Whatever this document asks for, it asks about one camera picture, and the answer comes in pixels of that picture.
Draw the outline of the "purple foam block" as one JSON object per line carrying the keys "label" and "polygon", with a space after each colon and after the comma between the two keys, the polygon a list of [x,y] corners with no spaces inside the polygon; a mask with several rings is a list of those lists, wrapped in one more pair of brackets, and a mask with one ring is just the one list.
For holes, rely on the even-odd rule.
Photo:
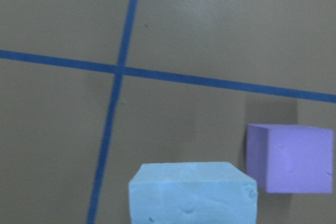
{"label": "purple foam block", "polygon": [[246,173],[267,193],[333,192],[332,129],[297,124],[248,124]]}

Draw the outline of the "light blue foam block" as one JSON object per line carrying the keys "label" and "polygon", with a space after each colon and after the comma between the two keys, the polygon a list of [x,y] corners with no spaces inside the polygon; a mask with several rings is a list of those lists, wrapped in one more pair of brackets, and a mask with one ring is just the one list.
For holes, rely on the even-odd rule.
{"label": "light blue foam block", "polygon": [[257,183],[229,162],[142,164],[128,189],[131,223],[257,221]]}

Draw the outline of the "brown paper table cover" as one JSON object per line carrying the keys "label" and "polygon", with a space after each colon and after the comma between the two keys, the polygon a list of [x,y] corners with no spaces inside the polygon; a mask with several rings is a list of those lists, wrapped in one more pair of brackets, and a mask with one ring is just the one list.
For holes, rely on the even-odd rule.
{"label": "brown paper table cover", "polygon": [[335,0],[1,0],[1,223],[129,223],[144,163],[245,169],[249,123],[335,129]]}

